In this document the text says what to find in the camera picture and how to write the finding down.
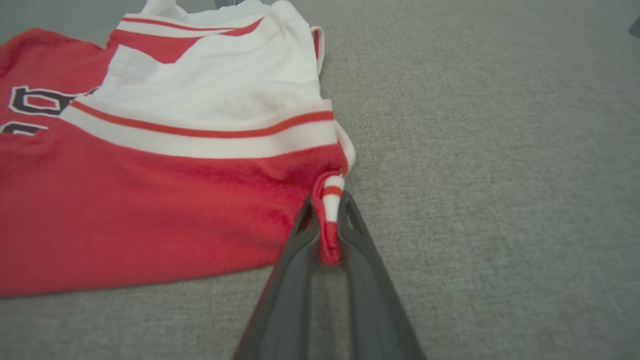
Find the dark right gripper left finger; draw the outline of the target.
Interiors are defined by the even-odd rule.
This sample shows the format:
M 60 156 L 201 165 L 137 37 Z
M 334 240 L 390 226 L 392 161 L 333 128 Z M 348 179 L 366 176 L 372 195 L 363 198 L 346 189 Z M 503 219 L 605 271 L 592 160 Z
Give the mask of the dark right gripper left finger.
M 309 357 L 311 277 L 318 267 L 321 226 L 311 196 L 302 203 L 234 360 Z

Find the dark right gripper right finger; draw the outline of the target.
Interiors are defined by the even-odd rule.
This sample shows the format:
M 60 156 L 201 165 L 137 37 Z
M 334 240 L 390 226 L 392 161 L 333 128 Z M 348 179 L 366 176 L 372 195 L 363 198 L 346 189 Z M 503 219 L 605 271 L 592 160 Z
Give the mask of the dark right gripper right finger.
M 337 234 L 349 285 L 349 318 L 354 360 L 425 360 L 353 196 L 343 192 Z

